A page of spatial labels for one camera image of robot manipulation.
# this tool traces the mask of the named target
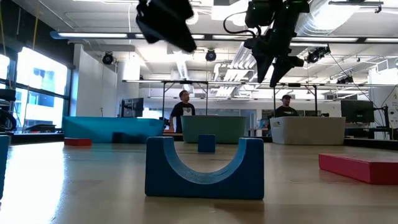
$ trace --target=blue foam block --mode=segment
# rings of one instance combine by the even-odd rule
[[[145,194],[161,197],[264,198],[264,142],[239,139],[234,159],[224,168],[202,173],[178,157],[171,137],[147,140]]]
[[[200,134],[198,138],[198,152],[215,153],[216,152],[216,135]]]
[[[93,143],[141,143],[148,137],[163,136],[159,119],[64,117],[65,138],[88,138]]]
[[[0,136],[0,200],[4,191],[4,179],[6,178],[6,165],[8,155],[8,136]]]

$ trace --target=ceiling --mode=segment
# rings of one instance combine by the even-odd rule
[[[13,0],[32,14],[36,12],[36,3],[32,0]],[[73,1],[73,0],[40,0],[39,17],[49,26],[59,31],[75,32],[129,32],[128,11],[130,4],[105,4],[103,2]],[[226,34],[222,21],[211,19],[213,0],[195,2],[199,19],[189,29],[193,34]],[[374,8],[361,9],[354,13],[342,26],[335,29],[330,35],[344,36],[398,36],[398,26],[392,26],[398,21],[398,1],[384,0],[384,9],[381,13],[373,13]],[[135,5],[130,8],[131,32],[140,32],[135,23]],[[231,30],[240,30],[242,27],[228,21]],[[167,55],[167,44],[158,42],[149,45],[144,40],[91,40],[91,46],[104,45],[134,45],[145,61],[141,73],[145,78],[156,77],[156,74],[170,74],[176,70],[176,63]],[[197,41],[198,50],[186,62],[188,70],[213,72],[214,66],[220,62],[230,62],[239,50],[240,42],[230,41]],[[206,62],[207,49],[215,49],[217,60]],[[398,45],[358,45],[358,44],[331,44],[331,52],[339,62],[337,66],[331,57],[323,58],[315,65],[292,69],[284,78],[284,82],[304,82],[315,80],[327,82],[330,77],[356,67],[354,80],[358,83],[366,82],[370,66],[380,62],[385,56],[398,55]],[[303,48],[294,48],[294,52],[301,52]],[[128,58],[128,52],[117,54],[120,60]]]

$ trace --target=window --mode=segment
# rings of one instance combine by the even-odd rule
[[[17,83],[65,94],[68,68],[44,55],[24,47],[18,53]]]
[[[17,88],[16,108],[14,117],[17,119],[17,127],[25,128],[36,124],[54,124],[56,128],[62,127],[64,99],[49,96],[34,91]]]
[[[9,65],[10,59],[4,55],[0,55],[0,78],[7,79]]]

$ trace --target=pole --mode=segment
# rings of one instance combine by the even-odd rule
[[[162,107],[162,118],[164,120],[164,95],[166,92],[166,82],[163,82],[163,107]]]
[[[209,83],[206,85],[206,116],[207,116],[207,104],[209,100]]]
[[[276,116],[276,99],[275,99],[276,93],[275,93],[275,87],[274,87],[274,116]]]
[[[315,116],[318,116],[318,88],[316,85],[313,86],[315,90]]]

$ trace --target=small blue cube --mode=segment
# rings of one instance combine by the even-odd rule
[[[216,136],[214,134],[199,135],[198,152],[215,153],[216,152]]]

